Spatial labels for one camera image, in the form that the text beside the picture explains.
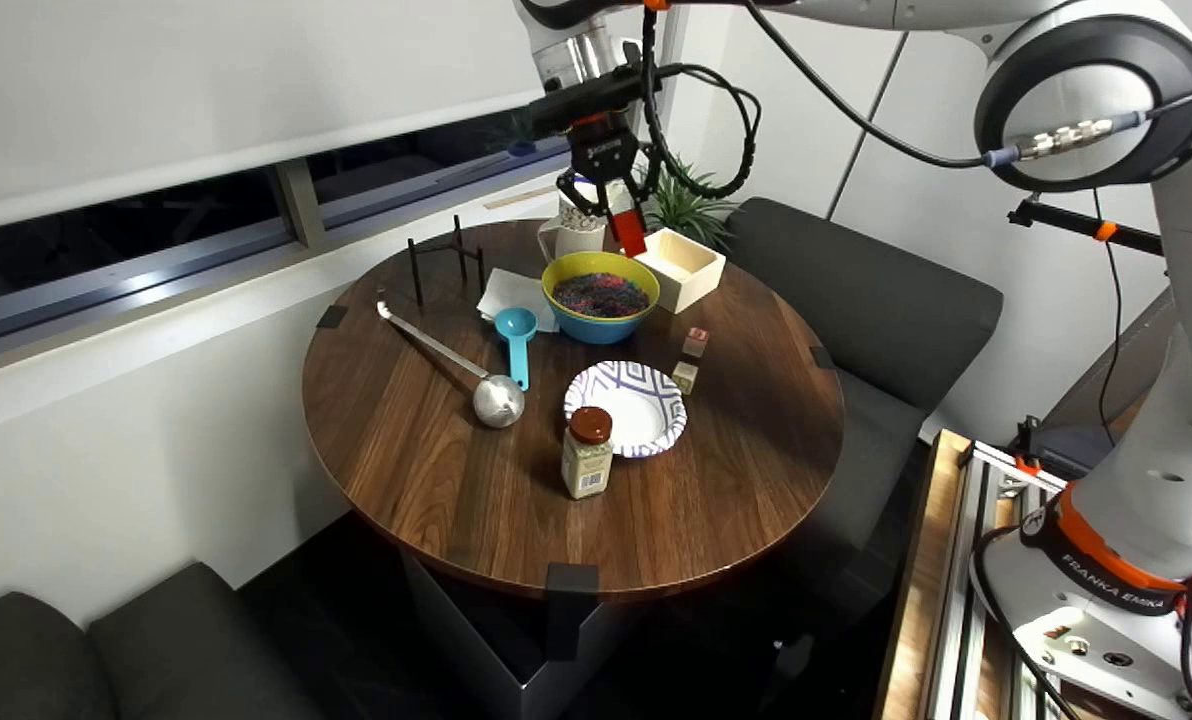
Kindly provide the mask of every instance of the bottle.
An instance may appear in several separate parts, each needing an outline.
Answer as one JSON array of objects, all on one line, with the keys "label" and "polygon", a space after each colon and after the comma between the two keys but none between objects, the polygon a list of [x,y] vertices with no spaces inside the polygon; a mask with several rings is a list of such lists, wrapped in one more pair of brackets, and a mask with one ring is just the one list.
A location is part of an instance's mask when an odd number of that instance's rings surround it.
[{"label": "bottle", "polygon": [[563,453],[561,453],[561,477],[568,497],[597,497],[609,482],[613,468],[613,415],[597,403],[582,403],[563,422]]}]

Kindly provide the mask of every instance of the plate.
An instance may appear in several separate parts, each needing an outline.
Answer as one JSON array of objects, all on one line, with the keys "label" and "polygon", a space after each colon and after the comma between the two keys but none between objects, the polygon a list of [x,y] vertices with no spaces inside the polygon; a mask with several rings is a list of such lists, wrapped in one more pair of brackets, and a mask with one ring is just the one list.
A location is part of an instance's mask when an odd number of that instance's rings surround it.
[{"label": "plate", "polygon": [[686,422],[683,395],[670,377],[633,361],[582,369],[563,386],[563,415],[582,403],[597,403],[613,415],[613,455],[627,460],[667,453]]}]

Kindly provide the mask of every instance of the yellow bowl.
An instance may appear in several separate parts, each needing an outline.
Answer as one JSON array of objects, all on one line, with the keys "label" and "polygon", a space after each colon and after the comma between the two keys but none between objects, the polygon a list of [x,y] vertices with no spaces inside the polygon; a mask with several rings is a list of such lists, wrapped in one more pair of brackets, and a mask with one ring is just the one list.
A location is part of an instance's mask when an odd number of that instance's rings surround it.
[{"label": "yellow bowl", "polygon": [[[554,289],[563,280],[575,280],[575,275],[621,275],[634,290],[643,290],[643,309],[627,310],[627,317],[575,310],[575,309],[554,301]],[[545,266],[541,290],[550,302],[561,332],[568,332],[573,340],[581,340],[581,344],[621,344],[661,302],[661,275],[652,266],[634,264],[633,255],[621,255],[621,253],[573,253],[573,255],[554,255]]]}]

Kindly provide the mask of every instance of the round wooden table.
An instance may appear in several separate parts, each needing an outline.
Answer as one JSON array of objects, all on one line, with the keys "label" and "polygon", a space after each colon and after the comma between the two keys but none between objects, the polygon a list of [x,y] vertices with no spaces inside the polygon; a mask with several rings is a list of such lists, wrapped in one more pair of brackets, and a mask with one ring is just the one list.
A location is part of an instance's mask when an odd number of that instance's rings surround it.
[{"label": "round wooden table", "polygon": [[[536,224],[465,228],[486,266],[536,275]],[[819,502],[838,453],[838,382],[815,332],[745,266],[681,317],[654,309],[616,349],[536,335],[523,421],[471,415],[471,377],[374,317],[374,296],[486,371],[508,349],[481,320],[481,272],[448,238],[362,272],[316,322],[305,421],[353,508],[423,563],[545,595],[550,566],[597,566],[597,595],[633,599],[705,585],[780,542]],[[597,361],[670,377],[686,329],[713,344],[670,453],[616,460],[609,490],[573,501],[561,479],[561,395]]]}]

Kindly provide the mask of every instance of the dark gray couch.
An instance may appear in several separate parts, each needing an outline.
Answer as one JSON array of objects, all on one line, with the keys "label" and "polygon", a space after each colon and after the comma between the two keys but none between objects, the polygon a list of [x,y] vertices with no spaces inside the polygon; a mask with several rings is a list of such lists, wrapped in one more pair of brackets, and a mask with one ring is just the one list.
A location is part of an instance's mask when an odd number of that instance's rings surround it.
[{"label": "dark gray couch", "polygon": [[727,260],[815,329],[845,386],[828,497],[774,549],[805,624],[845,632],[891,592],[919,497],[919,422],[996,332],[1004,296],[758,195],[727,215]]},{"label": "dark gray couch", "polygon": [[0,595],[0,720],[316,720],[243,617],[186,563],[88,629],[36,595]]}]

